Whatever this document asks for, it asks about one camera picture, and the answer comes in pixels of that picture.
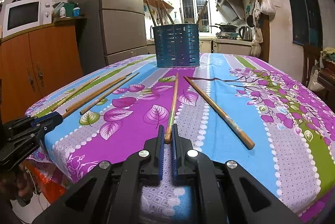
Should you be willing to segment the person left hand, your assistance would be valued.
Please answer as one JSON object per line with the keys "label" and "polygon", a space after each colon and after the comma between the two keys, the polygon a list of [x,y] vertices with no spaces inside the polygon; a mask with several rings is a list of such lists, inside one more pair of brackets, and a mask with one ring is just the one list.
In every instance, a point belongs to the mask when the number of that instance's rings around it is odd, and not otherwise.
{"label": "person left hand", "polygon": [[12,171],[1,173],[1,198],[10,205],[18,200],[21,206],[26,206],[33,197],[32,185],[25,166],[20,164]]}

